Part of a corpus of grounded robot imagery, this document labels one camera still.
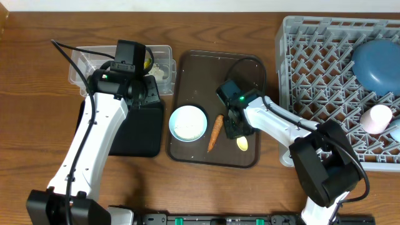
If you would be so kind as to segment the light blue rice bowl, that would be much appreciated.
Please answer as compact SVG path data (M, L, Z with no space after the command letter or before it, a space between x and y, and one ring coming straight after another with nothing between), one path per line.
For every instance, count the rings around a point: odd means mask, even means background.
M206 129L206 115L196 106L181 106L169 118L169 130L172 136L182 142L198 140Z

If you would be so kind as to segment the colourful snack wrapper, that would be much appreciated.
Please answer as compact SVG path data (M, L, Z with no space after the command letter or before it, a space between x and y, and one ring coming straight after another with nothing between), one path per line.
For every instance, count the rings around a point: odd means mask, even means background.
M152 59L151 58L146 59L145 62L144 62L144 68L145 69L149 68L151 63L152 63Z

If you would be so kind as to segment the light blue cup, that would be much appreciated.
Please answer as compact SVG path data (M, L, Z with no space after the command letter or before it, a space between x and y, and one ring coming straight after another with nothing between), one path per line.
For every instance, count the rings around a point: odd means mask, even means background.
M389 125L389 128L391 130L391 132L389 134L397 142L400 142L400 127L399 127L399 125L400 125L400 119L393 120Z

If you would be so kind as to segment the orange carrot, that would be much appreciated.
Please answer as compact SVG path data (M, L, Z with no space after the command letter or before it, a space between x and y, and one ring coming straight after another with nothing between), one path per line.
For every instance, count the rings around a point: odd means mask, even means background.
M216 118L216 120L214 122L214 125L212 127L211 137L210 137L209 144L208 144L208 147L207 147L207 151L208 152L212 151L213 148L214 148L214 145L215 145L215 143L217 141L219 133L220 133L220 131L222 129L222 126L224 124L223 119L224 119L224 116L222 114L220 114L220 115L217 116L217 118Z

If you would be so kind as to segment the dark blue plate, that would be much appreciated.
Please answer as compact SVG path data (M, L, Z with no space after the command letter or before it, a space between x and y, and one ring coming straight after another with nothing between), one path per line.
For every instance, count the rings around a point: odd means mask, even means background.
M373 40L358 46L352 54L352 72L358 82L378 96L399 95L399 44Z

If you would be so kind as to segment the yellow plastic spoon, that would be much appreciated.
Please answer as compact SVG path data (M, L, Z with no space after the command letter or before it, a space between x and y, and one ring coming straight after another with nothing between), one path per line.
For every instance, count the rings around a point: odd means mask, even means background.
M248 140L246 139L245 136L241 136L241 137L237 138L236 143L240 150L242 150L242 151L248 150Z

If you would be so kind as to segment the white paper napkin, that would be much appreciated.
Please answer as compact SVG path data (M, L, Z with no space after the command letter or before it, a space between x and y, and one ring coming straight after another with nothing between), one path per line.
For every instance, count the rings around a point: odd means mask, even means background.
M156 81L162 81L164 79L164 71L157 64L152 66L148 74L154 76Z

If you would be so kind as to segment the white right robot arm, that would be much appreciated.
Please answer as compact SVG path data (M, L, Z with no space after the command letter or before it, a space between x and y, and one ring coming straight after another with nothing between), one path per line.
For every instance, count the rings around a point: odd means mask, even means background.
M365 170L340 125L303 119L253 89L219 87L228 111L226 134L236 139L263 131L288 148L302 189L307 195L301 212L304 224L334 224L344 203L363 200L370 191Z

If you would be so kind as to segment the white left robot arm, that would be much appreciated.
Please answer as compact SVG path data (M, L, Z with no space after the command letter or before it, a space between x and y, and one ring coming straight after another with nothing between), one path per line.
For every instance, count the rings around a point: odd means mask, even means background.
M33 224L139 224L124 206L98 204L108 156L152 158L161 147L164 111L154 76L96 70L69 151L44 191L26 208Z

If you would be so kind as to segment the pink cup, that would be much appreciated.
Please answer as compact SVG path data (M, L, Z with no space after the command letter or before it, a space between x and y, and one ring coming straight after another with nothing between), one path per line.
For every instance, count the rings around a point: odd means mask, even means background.
M388 106L378 104L361 116L360 124L362 129L369 134L381 134L387 128L392 116Z

